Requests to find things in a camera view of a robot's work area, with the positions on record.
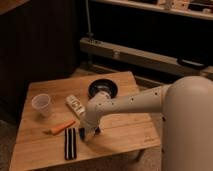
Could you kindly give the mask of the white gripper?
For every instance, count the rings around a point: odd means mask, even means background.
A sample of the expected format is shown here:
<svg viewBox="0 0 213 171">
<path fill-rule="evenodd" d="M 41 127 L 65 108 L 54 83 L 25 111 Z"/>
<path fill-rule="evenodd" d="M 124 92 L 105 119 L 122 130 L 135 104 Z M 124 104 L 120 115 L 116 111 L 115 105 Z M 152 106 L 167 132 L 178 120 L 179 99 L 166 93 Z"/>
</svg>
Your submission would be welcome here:
<svg viewBox="0 0 213 171">
<path fill-rule="evenodd" d="M 91 139 L 91 134 L 89 132 L 95 131 L 95 135 L 101 133 L 100 127 L 100 118 L 97 116 L 84 115 L 80 117 L 80 127 L 84 128 L 82 141 L 87 142 Z"/>
</svg>

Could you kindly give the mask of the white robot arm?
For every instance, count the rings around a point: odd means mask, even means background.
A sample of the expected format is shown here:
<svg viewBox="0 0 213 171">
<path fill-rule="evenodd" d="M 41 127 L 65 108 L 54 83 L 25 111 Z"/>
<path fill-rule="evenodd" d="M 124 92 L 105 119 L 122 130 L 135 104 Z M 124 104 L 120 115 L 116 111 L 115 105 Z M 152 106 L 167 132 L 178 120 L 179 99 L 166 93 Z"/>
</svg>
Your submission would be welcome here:
<svg viewBox="0 0 213 171">
<path fill-rule="evenodd" d="M 163 115 L 162 171 L 213 171 L 212 80 L 187 76 L 115 99 L 99 92 L 86 105 L 80 125 L 90 133 L 103 116 L 118 113 Z"/>
</svg>

